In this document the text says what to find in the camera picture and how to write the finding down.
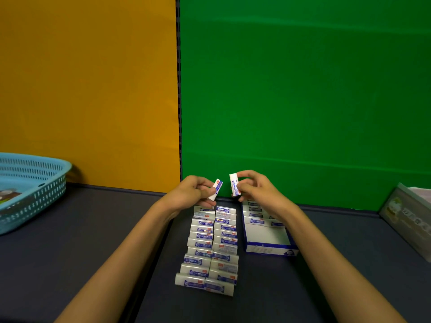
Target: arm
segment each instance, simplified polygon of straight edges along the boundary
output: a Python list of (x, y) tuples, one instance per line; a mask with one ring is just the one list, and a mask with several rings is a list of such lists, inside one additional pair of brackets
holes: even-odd
[(207, 199), (216, 192), (213, 183), (188, 176), (174, 190), (158, 200), (136, 224), (126, 239), (83, 286), (57, 318), (57, 323), (115, 323), (166, 224), (182, 209)]
[(331, 244), (306, 214), (260, 173), (238, 172), (240, 201), (254, 199), (292, 234), (341, 323), (405, 322), (374, 286)]

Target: person's left hand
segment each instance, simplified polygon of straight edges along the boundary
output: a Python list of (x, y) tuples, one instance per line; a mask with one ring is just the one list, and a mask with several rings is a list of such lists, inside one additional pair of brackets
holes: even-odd
[(208, 199), (216, 193), (213, 182), (203, 177), (187, 176), (175, 189), (163, 196), (159, 202), (171, 213), (180, 212), (195, 204), (202, 207), (212, 207), (217, 203)]

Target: blue plastic basket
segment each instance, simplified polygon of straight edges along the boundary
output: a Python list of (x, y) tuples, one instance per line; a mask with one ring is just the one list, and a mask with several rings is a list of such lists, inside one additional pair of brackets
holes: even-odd
[[(69, 162), (56, 158), (0, 152), (0, 235), (19, 227), (60, 197), (71, 168)], [(4, 201), (12, 193), (17, 196)]]

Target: hand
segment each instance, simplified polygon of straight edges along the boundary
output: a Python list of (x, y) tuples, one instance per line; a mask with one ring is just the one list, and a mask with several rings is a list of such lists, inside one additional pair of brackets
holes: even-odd
[(213, 184), (203, 177), (187, 176), (158, 202), (163, 204), (170, 213), (174, 213), (173, 217), (177, 216), (181, 210), (195, 204), (202, 207), (212, 207), (216, 205), (216, 202), (208, 199), (208, 197), (216, 193)]
[(290, 207), (296, 206), (283, 196), (263, 174), (253, 170), (245, 170), (238, 172), (237, 175), (238, 178), (247, 177), (237, 185), (242, 194), (239, 201), (255, 200), (269, 214), (279, 219)]

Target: person's right arm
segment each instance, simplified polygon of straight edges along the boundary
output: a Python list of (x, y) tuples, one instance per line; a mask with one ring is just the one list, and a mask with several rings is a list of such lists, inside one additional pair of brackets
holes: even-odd
[(283, 222), (340, 323), (406, 322), (383, 295), (331, 244), (307, 215), (255, 171), (238, 184), (240, 201), (254, 199)]

